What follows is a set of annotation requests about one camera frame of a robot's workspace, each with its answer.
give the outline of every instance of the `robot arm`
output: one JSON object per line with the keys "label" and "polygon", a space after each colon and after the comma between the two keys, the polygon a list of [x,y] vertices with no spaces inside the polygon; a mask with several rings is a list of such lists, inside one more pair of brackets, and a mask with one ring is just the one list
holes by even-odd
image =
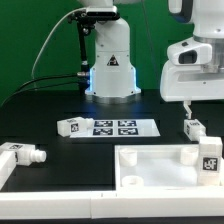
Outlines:
{"label": "robot arm", "polygon": [[193,0],[169,0],[169,11],[180,23],[192,22]]}
{"label": "robot arm", "polygon": [[130,62],[130,27],[120,18],[114,4],[131,4],[140,0],[79,0],[86,12],[74,15],[78,22],[82,69],[88,70],[84,36],[95,30],[95,64],[89,70],[86,98],[108,104],[126,103],[139,97],[136,70]]}

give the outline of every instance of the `white object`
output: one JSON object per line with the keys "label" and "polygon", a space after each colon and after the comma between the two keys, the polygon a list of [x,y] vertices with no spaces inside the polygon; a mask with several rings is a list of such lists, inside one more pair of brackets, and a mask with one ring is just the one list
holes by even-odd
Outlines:
{"label": "white object", "polygon": [[113,0],[78,0],[84,6],[113,6]]}
{"label": "white object", "polygon": [[15,152],[4,151],[0,155],[0,190],[16,167]]}
{"label": "white object", "polygon": [[191,101],[184,101],[184,109],[187,111],[187,118],[190,120],[191,119],[191,115],[192,115],[192,111],[191,108],[189,107],[191,105]]}
{"label": "white object", "polygon": [[93,127],[94,120],[92,118],[76,117],[57,122],[58,134],[66,137],[71,134],[87,132],[88,128]]}
{"label": "white object", "polygon": [[206,136],[206,128],[197,119],[184,120],[184,133],[191,141],[199,142],[201,136]]}
{"label": "white object", "polygon": [[218,137],[201,137],[199,143],[198,184],[220,185],[222,140]]}
{"label": "white object", "polygon": [[184,147],[181,149],[180,162],[186,166],[195,166],[198,161],[198,148]]}
{"label": "white object", "polygon": [[0,153],[13,151],[17,165],[29,166],[32,162],[45,162],[46,152],[36,150],[35,145],[6,142],[0,146]]}
{"label": "white object", "polygon": [[132,148],[124,148],[120,150],[120,164],[121,166],[136,166],[138,154],[137,151]]}
{"label": "white object", "polygon": [[139,176],[126,176],[123,177],[121,185],[125,188],[144,187],[144,180]]}
{"label": "white object", "polygon": [[[122,180],[126,176],[139,176],[144,180],[144,190],[151,188],[194,188],[197,186],[196,166],[180,163],[181,150],[186,147],[198,149],[198,145],[124,145],[115,147],[116,190],[126,191]],[[135,166],[122,166],[120,151],[131,148],[137,151]]]}
{"label": "white object", "polygon": [[95,28],[96,62],[86,95],[102,103],[126,102],[141,92],[130,63],[130,28],[123,19],[97,23]]}
{"label": "white object", "polygon": [[168,48],[169,61],[161,76],[161,96],[165,101],[223,99],[224,1],[182,3],[182,0],[169,0],[169,9],[176,18],[185,16],[186,23],[195,24],[193,38]]}
{"label": "white object", "polygon": [[169,0],[169,10],[171,13],[180,13],[182,10],[182,0]]}
{"label": "white object", "polygon": [[192,37],[168,47],[167,55],[174,65],[180,64],[180,55],[190,51],[195,51],[197,59],[194,65],[202,65],[212,60],[212,46],[210,44],[199,43]]}

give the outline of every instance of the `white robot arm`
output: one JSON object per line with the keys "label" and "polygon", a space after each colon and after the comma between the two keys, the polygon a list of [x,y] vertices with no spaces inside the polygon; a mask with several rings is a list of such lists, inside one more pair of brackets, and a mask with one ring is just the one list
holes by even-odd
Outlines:
{"label": "white robot arm", "polygon": [[[139,0],[117,0],[115,3],[137,1]],[[99,17],[108,12],[116,14],[113,0],[80,2],[87,7],[84,17]],[[121,18],[105,21],[96,19],[94,28],[96,61],[90,69],[90,87],[85,91],[87,98],[101,103],[126,103],[135,99],[141,90],[136,87],[136,70],[130,63],[129,25]]]}
{"label": "white robot arm", "polygon": [[168,48],[161,78],[165,101],[224,99],[224,1],[169,0],[182,23],[194,23],[193,37]]}

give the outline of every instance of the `white plastic part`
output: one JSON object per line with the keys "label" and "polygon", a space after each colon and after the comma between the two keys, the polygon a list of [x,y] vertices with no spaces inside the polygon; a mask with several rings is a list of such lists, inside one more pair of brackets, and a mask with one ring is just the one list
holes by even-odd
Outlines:
{"label": "white plastic part", "polygon": [[205,74],[200,65],[163,67],[160,92],[165,101],[214,100],[224,98],[224,74]]}
{"label": "white plastic part", "polygon": [[91,192],[1,193],[0,219],[89,219]]}
{"label": "white plastic part", "polygon": [[181,149],[180,162],[186,166],[195,166],[198,161],[198,148],[184,147]]}
{"label": "white plastic part", "polygon": [[224,1],[194,0],[194,35],[204,38],[224,38]]}
{"label": "white plastic part", "polygon": [[144,187],[144,180],[139,176],[126,176],[122,178],[121,185],[125,188],[136,189],[136,187]]}
{"label": "white plastic part", "polygon": [[191,141],[200,141],[202,136],[206,136],[206,128],[197,119],[184,120],[184,133]]}
{"label": "white plastic part", "polygon": [[78,0],[84,6],[113,6],[113,0]]}
{"label": "white plastic part", "polygon": [[30,152],[31,162],[37,162],[37,163],[45,162],[46,158],[47,158],[47,154],[45,151],[40,151],[39,149],[37,149],[37,150],[32,150]]}
{"label": "white plastic part", "polygon": [[184,108],[187,111],[187,118],[188,119],[191,119],[191,114],[192,114],[192,111],[189,107],[190,105],[191,105],[191,101],[184,101]]}
{"label": "white plastic part", "polygon": [[90,71],[90,87],[86,95],[123,99],[140,93],[136,87],[136,70],[130,63],[128,23],[119,19],[96,23],[95,28],[96,62]]}
{"label": "white plastic part", "polygon": [[180,55],[189,51],[195,51],[197,53],[197,60],[193,64],[194,66],[206,64],[212,60],[212,46],[210,44],[197,42],[192,37],[169,46],[167,55],[174,65],[192,65],[180,64],[179,62]]}
{"label": "white plastic part", "polygon": [[180,13],[182,10],[182,0],[169,0],[169,10],[171,13]]}
{"label": "white plastic part", "polygon": [[0,146],[0,153],[13,151],[16,164],[29,166],[32,162],[45,162],[47,154],[45,151],[36,150],[35,145],[6,142]]}
{"label": "white plastic part", "polygon": [[0,154],[0,190],[16,167],[15,152],[4,151]]}
{"label": "white plastic part", "polygon": [[199,142],[198,184],[220,185],[222,140],[219,137],[201,137]]}
{"label": "white plastic part", "polygon": [[132,148],[124,148],[119,152],[121,166],[136,166],[137,165],[137,151]]}
{"label": "white plastic part", "polygon": [[71,134],[87,132],[88,128],[92,128],[94,120],[92,118],[84,119],[82,117],[71,118],[57,122],[58,134],[67,137]]}

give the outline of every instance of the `black surface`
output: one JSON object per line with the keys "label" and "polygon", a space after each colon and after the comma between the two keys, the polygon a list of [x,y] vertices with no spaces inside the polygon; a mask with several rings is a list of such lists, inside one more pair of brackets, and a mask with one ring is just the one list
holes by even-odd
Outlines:
{"label": "black surface", "polygon": [[[209,136],[224,136],[224,104],[194,102],[194,118]],[[114,145],[191,144],[183,133],[182,103],[165,103],[158,91],[145,91],[138,102],[103,105],[85,101],[75,91],[28,92],[0,110],[0,144],[36,144],[47,151],[47,161],[17,166],[3,192],[93,191],[115,189]],[[72,117],[94,119],[155,119],[161,137],[63,138],[57,121]],[[1,221],[1,223],[223,223],[224,217],[106,220]]]}

